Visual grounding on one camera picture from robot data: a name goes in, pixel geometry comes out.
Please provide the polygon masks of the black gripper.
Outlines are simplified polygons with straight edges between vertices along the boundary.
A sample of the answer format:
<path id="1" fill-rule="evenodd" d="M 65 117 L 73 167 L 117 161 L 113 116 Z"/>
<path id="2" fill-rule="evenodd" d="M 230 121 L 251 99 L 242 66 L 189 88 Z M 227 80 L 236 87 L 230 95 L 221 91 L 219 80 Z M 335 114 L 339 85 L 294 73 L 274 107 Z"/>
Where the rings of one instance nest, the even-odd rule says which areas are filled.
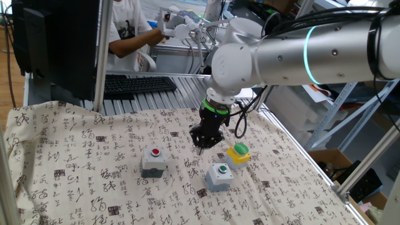
<path id="1" fill-rule="evenodd" d="M 200 125 L 190 125 L 189 134 L 192 137 L 197 155 L 202 155 L 207 149 L 214 147 L 224 139 L 221 125 L 229 126 L 230 110 L 201 108 Z"/>

